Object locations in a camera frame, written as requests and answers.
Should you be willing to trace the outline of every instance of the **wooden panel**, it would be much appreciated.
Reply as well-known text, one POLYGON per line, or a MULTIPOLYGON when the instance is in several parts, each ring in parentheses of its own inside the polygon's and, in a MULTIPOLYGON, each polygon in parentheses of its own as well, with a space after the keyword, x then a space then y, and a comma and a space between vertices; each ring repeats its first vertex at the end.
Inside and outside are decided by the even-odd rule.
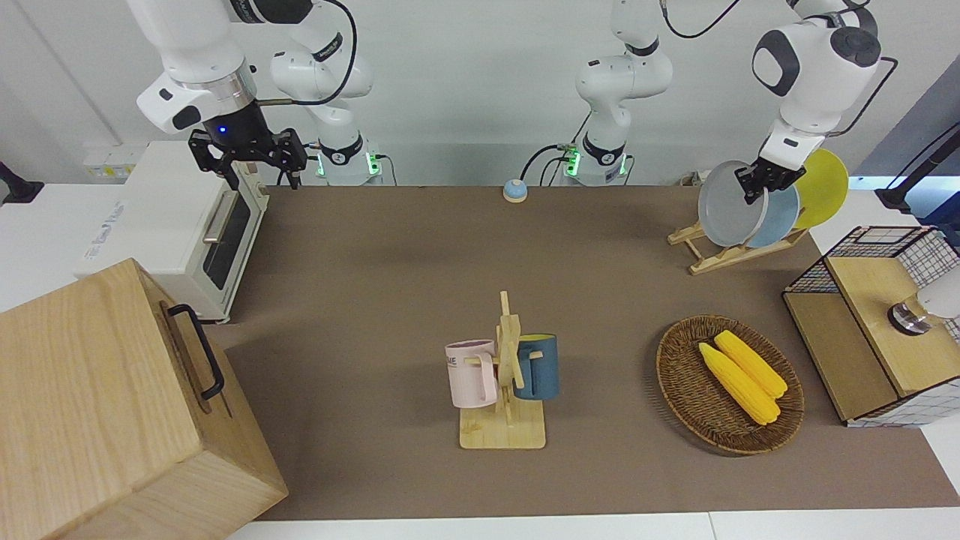
POLYGON ((840 294, 784 295, 841 420, 888 405, 897 392, 840 294))
POLYGON ((64 531, 200 451, 126 261, 0 313, 0 530, 64 531))
POLYGON ((946 328, 911 336, 887 319, 890 306, 917 292, 902 263, 895 258, 828 258, 827 266, 900 396, 960 375, 960 347, 946 328))
POLYGON ((64 540, 220 540, 283 493, 203 452, 111 505, 64 540))
POLYGON ((171 358, 175 360, 173 367, 180 378, 183 396, 201 433, 204 448, 228 458, 282 493, 253 514, 259 515, 282 500, 287 488, 227 355, 216 342, 208 339, 225 383, 224 390, 207 402, 200 397, 200 391, 213 383, 213 375, 190 318, 185 314, 167 317, 162 307, 171 306, 173 301, 148 275, 142 275, 142 280, 154 307, 155 317, 171 329, 173 339, 168 339, 167 344, 171 358))

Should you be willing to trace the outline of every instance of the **wicker basket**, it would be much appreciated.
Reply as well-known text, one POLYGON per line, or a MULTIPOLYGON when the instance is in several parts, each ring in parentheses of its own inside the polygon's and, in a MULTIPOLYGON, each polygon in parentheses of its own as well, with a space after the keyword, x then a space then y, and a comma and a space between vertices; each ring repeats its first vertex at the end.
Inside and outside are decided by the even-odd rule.
POLYGON ((657 378, 667 404, 684 425, 709 444, 734 454, 776 450, 797 433, 804 419, 804 392, 793 366, 752 328, 716 315, 699 315, 670 328, 657 348, 657 378), (724 390, 700 356, 697 344, 729 330, 750 345, 786 381, 777 400, 780 418, 760 426, 724 390))

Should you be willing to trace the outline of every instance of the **brown tabletop mat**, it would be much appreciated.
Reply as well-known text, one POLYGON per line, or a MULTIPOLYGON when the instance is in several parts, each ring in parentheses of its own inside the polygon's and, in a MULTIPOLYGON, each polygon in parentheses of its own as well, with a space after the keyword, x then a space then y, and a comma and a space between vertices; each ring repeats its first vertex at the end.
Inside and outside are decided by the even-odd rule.
POLYGON ((840 425, 780 298, 794 249, 690 277, 674 228, 697 190, 274 190, 233 309, 210 328, 290 487, 268 520, 957 505, 919 430, 840 425), (500 289, 558 335, 562 391, 541 451, 458 448, 444 345, 493 338, 500 289), (789 358, 806 417, 784 448, 711 453, 669 412, 657 343, 699 313, 789 358))

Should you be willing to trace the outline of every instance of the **corn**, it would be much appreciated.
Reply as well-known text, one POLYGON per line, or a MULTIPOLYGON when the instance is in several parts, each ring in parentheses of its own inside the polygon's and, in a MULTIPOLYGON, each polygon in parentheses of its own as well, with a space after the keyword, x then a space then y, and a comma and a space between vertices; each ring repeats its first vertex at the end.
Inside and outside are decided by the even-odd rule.
POLYGON ((780 416, 777 402, 733 363, 733 360, 707 343, 700 344, 700 354, 704 356, 710 372, 754 422, 766 426, 777 420, 780 416))
POLYGON ((782 398, 786 392, 786 381, 760 355, 736 336, 735 333, 724 330, 713 338, 717 348, 724 355, 730 357, 740 369, 755 380, 760 388, 773 399, 782 398))

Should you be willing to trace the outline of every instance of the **metal handle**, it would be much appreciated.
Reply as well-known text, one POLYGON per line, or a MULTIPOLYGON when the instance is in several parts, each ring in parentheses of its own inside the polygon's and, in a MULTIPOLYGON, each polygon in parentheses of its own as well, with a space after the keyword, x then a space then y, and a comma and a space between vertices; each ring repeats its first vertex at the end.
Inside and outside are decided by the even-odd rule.
POLYGON ((227 231, 227 223, 230 221, 230 215, 233 214, 233 207, 237 204, 237 197, 240 194, 236 191, 225 191, 220 196, 220 203, 213 213, 213 219, 206 227, 204 233, 204 244, 219 244, 224 239, 224 233, 227 231))
POLYGON ((187 304, 177 304, 167 309, 167 313, 171 317, 175 317, 181 313, 186 313, 190 316, 190 322, 193 323, 193 328, 197 331, 197 337, 200 338, 200 344, 204 347, 206 360, 210 362, 210 371, 213 372, 213 385, 200 393, 201 398, 210 401, 211 398, 223 391, 224 374, 220 371, 220 364, 217 363, 217 357, 213 354, 213 349, 210 348, 210 342, 206 340, 206 333, 204 332, 204 328, 200 326, 200 319, 197 317, 197 312, 187 304))

